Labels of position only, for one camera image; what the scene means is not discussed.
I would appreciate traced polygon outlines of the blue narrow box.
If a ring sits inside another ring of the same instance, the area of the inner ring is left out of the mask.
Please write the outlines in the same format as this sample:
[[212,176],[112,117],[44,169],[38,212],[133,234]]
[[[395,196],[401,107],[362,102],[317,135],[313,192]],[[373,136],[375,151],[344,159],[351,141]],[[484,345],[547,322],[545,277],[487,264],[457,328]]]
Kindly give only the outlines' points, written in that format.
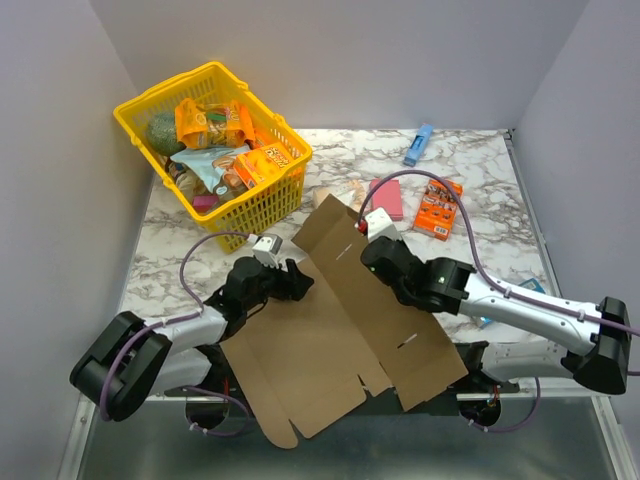
[[420,160],[426,150],[429,139],[433,133],[434,127],[431,124],[423,124],[416,132],[414,139],[409,146],[403,164],[408,167],[414,167]]

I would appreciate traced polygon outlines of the orange cracker box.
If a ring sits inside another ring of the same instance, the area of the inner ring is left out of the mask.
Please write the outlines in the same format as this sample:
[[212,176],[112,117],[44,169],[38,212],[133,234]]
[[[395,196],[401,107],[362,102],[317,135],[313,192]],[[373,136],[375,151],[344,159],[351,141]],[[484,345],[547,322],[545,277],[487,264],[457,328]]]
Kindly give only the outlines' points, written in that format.
[[281,142],[252,149],[236,156],[233,169],[243,184],[252,189],[280,177],[294,158]]

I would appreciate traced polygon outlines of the pink small box in basket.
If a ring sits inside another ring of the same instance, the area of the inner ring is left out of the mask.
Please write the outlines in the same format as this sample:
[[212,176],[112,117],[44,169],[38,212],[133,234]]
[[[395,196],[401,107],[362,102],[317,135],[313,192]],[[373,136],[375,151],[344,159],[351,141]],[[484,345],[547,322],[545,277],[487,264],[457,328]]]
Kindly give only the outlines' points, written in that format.
[[192,201],[194,210],[200,215],[206,215],[208,212],[215,210],[219,204],[217,195],[198,195]]

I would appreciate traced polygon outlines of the pink flat box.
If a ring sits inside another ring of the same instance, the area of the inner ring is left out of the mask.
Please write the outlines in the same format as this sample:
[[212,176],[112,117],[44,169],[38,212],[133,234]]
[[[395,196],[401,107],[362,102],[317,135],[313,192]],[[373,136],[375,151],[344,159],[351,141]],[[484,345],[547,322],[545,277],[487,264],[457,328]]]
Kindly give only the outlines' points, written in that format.
[[382,185],[371,197],[371,210],[383,208],[393,221],[404,219],[401,186],[397,179]]

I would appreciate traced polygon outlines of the light blue bread bag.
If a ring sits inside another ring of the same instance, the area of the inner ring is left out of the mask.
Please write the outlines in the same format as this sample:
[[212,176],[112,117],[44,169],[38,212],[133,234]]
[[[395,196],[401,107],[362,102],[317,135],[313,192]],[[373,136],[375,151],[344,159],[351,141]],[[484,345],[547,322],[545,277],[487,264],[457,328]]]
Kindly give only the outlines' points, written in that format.
[[233,169],[237,155],[250,151],[248,145],[238,148],[216,146],[207,149],[185,149],[171,159],[192,170],[212,194],[240,194],[247,188]]

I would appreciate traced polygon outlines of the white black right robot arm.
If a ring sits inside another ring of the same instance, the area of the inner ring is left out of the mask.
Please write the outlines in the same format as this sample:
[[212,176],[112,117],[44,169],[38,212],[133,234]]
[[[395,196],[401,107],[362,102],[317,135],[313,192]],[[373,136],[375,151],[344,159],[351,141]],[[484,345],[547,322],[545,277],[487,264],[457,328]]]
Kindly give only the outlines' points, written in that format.
[[575,302],[528,290],[446,257],[426,262],[401,240],[369,243],[361,262],[400,304],[428,313],[486,317],[537,335],[528,343],[496,343],[464,362],[460,379],[480,392],[494,381],[568,378],[589,390],[622,395],[627,390],[631,328],[624,302],[606,297]]

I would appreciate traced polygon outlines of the brown cardboard box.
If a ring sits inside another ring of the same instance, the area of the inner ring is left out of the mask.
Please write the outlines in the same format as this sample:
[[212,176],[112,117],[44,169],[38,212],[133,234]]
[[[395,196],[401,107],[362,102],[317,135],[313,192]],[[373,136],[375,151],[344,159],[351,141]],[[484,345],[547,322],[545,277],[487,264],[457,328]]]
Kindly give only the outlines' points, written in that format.
[[257,422],[293,449],[394,388],[407,412],[467,375],[435,317],[397,302],[360,261],[356,213],[327,197],[293,242],[314,284],[298,302],[269,301],[221,345]]

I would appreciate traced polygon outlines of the orange printed box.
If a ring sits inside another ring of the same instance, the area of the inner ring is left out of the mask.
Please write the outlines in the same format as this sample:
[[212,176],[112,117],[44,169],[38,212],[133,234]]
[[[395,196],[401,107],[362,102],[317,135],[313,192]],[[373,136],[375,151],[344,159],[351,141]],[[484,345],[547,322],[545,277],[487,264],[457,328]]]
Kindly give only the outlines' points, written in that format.
[[440,182],[430,179],[416,213],[413,229],[446,241],[454,226],[458,205]]

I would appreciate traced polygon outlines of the orange snack bag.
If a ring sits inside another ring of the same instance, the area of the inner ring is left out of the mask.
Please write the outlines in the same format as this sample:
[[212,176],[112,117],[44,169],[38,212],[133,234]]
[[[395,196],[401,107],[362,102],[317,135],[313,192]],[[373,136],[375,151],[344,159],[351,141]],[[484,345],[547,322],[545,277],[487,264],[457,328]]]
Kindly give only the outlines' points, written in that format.
[[184,99],[174,110],[177,140],[191,149],[238,148],[255,141],[248,108],[233,100],[202,104]]

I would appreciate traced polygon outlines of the beige tissue pack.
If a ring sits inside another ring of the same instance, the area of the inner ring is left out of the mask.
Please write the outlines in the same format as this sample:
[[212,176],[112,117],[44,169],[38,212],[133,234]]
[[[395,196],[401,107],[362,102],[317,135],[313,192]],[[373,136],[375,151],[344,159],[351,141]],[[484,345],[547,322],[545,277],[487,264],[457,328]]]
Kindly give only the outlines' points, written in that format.
[[341,201],[352,210],[359,210],[363,204],[367,192],[364,185],[358,180],[349,180],[343,184],[319,186],[313,190],[313,207],[317,209],[330,195]]

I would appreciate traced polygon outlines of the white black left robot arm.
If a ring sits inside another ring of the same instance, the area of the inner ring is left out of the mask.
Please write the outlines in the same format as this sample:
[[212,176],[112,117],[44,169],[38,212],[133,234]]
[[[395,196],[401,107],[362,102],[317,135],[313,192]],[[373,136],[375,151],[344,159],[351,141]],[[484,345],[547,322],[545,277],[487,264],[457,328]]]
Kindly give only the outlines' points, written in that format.
[[185,320],[145,321],[131,311],[116,315],[73,367],[69,381],[116,422],[132,416],[153,394],[183,386],[212,394],[222,372],[206,348],[239,332],[252,309],[270,299],[300,301],[313,285],[293,259],[265,266],[242,257],[203,310]]

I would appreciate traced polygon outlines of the green round vegetable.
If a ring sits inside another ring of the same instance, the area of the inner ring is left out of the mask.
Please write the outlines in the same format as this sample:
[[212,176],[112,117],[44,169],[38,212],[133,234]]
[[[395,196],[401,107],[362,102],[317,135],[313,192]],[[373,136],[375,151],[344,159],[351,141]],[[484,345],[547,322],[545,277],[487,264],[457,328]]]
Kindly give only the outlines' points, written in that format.
[[149,145],[160,155],[171,157],[186,149],[186,145],[177,138],[175,114],[160,112],[155,114],[146,127]]

